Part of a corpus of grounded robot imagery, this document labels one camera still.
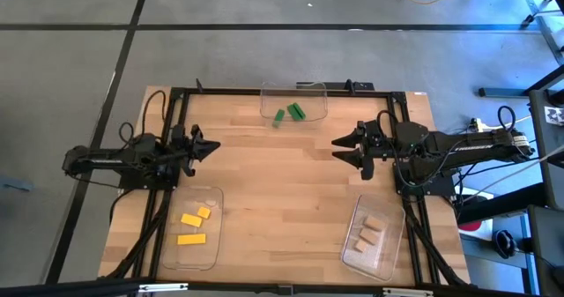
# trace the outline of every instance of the black metal leg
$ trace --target black metal leg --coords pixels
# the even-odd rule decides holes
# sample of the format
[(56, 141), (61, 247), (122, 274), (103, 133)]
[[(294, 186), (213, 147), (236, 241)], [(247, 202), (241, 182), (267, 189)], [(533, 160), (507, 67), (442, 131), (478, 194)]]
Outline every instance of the black metal leg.
[(545, 205), (545, 187), (542, 182), (521, 188), (491, 200), (468, 204), (460, 210), (458, 224), (466, 224), (511, 212), (524, 211), (530, 204)]
[(479, 96), (488, 98), (528, 98), (531, 90), (546, 90), (564, 79), (564, 65), (541, 78), (528, 89), (480, 88)]

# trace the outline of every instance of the red object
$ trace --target red object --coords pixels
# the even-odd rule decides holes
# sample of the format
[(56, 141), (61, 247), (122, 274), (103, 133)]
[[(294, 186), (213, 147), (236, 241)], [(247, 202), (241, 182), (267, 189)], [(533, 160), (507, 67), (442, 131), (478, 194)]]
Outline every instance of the red object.
[(463, 224), (461, 226), (458, 226), (458, 228), (463, 231), (474, 232), (474, 231), (478, 231), (478, 229), (481, 226), (482, 226), (482, 221), (478, 221), (478, 222), (470, 222)]

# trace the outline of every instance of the gray concrete floor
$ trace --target gray concrete floor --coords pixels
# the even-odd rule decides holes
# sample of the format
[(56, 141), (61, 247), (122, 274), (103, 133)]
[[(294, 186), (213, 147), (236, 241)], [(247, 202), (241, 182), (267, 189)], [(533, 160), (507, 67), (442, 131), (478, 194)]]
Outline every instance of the gray concrete floor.
[[(0, 22), (124, 23), (135, 2), (0, 0)], [(528, 13), (524, 0), (445, 0), (431, 6), (402, 0), (147, 0), (141, 21), (517, 24)], [(0, 33), (0, 173), (35, 185), (31, 193), (0, 192), (0, 286), (42, 279), (74, 183), (60, 170), (63, 155), (74, 145), (87, 145), (123, 36)], [(540, 33), (142, 32), (133, 42), (103, 145), (119, 144), (117, 127), (137, 119), (147, 85), (194, 86), (195, 78), (204, 86), (353, 78), (382, 90), (427, 92), (437, 128), (450, 131), (475, 116), (496, 124), (502, 104), (518, 117), (527, 115), (524, 100), (480, 99), (475, 91), (490, 85), (527, 87), (556, 66)], [(532, 139), (530, 122), (518, 127)], [(479, 189), (512, 170), (474, 176), (466, 185)], [(93, 179), (116, 182), (113, 174)], [(539, 171), (532, 169), (492, 191), (505, 193), (539, 180)], [(95, 278), (114, 198), (112, 189), (89, 188), (62, 280)], [(468, 263), (475, 269), (471, 259)], [(495, 283), (484, 286), (495, 288)]]

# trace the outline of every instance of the wooden table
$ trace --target wooden table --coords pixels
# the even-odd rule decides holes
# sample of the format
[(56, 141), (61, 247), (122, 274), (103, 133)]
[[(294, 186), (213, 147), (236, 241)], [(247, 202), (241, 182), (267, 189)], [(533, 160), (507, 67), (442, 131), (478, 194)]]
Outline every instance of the wooden table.
[[(158, 89), (170, 91), (170, 87), (150, 86), (145, 100)], [(412, 121), (433, 130), (427, 95), (406, 95)], [(187, 129), (199, 124), (204, 137), (221, 142), (221, 147), (204, 162), (195, 163), (196, 176), (182, 176), (175, 192), (189, 185), (223, 190), (219, 254), (208, 271), (175, 271), (160, 265), (158, 279), (382, 285), (349, 270), (340, 254), (358, 195), (371, 194), (401, 205), (392, 161), (376, 160), (374, 178), (362, 181), (358, 170), (331, 156), (335, 147), (330, 141), (349, 134), (358, 120), (374, 119), (378, 111), (386, 109), (385, 100), (329, 97), (329, 113), (314, 130), (273, 129), (271, 121), (260, 115), (259, 100), (252, 95), (190, 95)], [(149, 105), (147, 132), (161, 131), (160, 104), (158, 99)], [(389, 131), (388, 119), (382, 123)], [(136, 190), (117, 204), (100, 275), (111, 272), (135, 243), (146, 199), (146, 190)], [(440, 197), (426, 200), (435, 246), (456, 274), (469, 282), (452, 209)], [(151, 246), (146, 251), (144, 273)], [(419, 256), (424, 280), (429, 281), (427, 256), (420, 243)], [(393, 278), (386, 285), (414, 285), (405, 230)]]

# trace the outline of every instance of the transparent bin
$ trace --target transparent bin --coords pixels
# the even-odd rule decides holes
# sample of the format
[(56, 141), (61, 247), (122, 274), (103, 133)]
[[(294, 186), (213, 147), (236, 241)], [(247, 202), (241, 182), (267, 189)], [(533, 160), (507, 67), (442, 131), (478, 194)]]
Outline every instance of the transparent bin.
[[(298, 103), (306, 118), (295, 121), (287, 107)], [(280, 122), (282, 126), (290, 124), (308, 127), (318, 124), (328, 113), (327, 88), (324, 83), (313, 83), (310, 85), (276, 85), (265, 82), (261, 87), (261, 116), (274, 122), (277, 112), (284, 110), (284, 118)]]
[[(368, 216), (380, 221), (381, 230), (365, 226)], [(404, 231), (405, 211), (399, 204), (382, 201), (378, 197), (361, 195), (357, 200), (346, 235), (341, 261), (352, 270), (370, 278), (389, 281), (396, 267), (397, 252)], [(361, 239), (363, 228), (376, 233), (375, 244)], [(363, 251), (355, 248), (363, 240)]]
[[(183, 213), (197, 215), (200, 207), (210, 209), (210, 217), (200, 227), (181, 222)], [(173, 192), (167, 218), (163, 265), (172, 270), (206, 271), (216, 263), (223, 219), (223, 191), (211, 187), (180, 187)], [(177, 236), (205, 234), (205, 244), (178, 245)]]

